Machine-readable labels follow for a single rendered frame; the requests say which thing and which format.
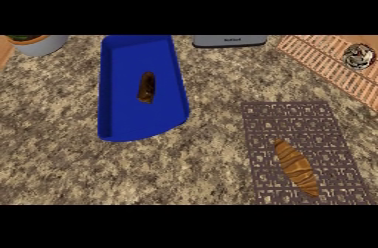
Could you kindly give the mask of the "orange slatted shelf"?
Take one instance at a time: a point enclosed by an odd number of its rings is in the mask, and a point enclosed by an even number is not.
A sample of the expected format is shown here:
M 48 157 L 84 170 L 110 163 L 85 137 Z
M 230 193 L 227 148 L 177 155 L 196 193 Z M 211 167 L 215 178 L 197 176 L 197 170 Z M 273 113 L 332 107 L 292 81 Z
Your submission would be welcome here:
M 342 63 L 351 43 L 336 35 L 286 35 L 277 49 L 378 112 L 378 59 L 364 70 Z

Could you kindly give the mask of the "grey appliance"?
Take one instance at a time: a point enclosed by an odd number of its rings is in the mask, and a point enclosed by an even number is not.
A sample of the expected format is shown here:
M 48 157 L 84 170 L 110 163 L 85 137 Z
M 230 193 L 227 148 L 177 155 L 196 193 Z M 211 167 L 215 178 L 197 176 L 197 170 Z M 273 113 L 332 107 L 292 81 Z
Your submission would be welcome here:
M 265 35 L 193 35 L 192 43 L 197 48 L 245 47 L 262 45 Z

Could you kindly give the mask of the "brown patterned placemat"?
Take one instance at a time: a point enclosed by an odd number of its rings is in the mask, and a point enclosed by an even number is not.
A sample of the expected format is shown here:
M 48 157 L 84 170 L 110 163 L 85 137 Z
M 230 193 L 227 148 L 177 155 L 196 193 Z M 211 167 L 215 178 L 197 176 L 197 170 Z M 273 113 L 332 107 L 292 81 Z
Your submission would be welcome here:
M 242 105 L 255 202 L 264 205 L 372 205 L 357 165 L 326 102 Z M 319 195 L 310 196 L 279 165 L 274 141 L 285 140 L 313 167 Z

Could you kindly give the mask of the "blue tray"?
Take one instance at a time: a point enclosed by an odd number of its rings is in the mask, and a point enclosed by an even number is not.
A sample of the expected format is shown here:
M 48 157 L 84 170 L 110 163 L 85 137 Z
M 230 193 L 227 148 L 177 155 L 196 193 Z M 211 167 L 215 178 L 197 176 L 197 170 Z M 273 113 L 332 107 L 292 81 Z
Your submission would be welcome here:
M 152 103 L 138 101 L 141 75 L 155 75 Z M 189 102 L 169 35 L 109 35 L 102 40 L 97 136 L 124 142 L 155 136 L 189 118 Z

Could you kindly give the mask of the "round grey speckled object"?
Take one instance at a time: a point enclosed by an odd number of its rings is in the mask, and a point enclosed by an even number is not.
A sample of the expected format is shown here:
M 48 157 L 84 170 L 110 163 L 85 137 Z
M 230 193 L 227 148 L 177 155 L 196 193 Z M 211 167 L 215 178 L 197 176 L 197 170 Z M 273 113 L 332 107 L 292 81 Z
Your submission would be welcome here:
M 373 64 L 375 59 L 376 53 L 367 44 L 353 44 L 344 50 L 342 63 L 354 70 L 366 69 Z

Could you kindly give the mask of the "dark brown pastry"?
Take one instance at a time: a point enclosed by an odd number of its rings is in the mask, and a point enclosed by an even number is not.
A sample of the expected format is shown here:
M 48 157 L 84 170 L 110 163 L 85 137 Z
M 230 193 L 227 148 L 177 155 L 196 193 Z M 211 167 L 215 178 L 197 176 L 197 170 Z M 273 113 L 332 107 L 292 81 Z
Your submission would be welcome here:
M 143 103 L 152 103 L 155 96 L 155 75 L 144 72 L 138 84 L 137 99 Z

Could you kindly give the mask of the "golden brown striped pastry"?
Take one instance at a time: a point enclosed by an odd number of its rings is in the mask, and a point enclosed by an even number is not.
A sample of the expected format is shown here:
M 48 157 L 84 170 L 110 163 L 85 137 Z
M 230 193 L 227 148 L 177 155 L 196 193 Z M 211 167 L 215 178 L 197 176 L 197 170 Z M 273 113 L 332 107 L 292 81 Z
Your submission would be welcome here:
M 279 165 L 289 180 L 308 196 L 317 197 L 319 187 L 308 159 L 283 139 L 276 139 L 273 145 Z

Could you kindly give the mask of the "grey plant pot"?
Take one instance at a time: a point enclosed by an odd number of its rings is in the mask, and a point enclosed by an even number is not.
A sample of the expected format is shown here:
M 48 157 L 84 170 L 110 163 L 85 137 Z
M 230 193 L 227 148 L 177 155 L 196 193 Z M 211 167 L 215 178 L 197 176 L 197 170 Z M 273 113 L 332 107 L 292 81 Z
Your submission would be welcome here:
M 6 39 L 26 56 L 44 56 L 62 48 L 68 41 L 68 35 L 41 35 L 23 41 L 16 41 L 10 37 Z

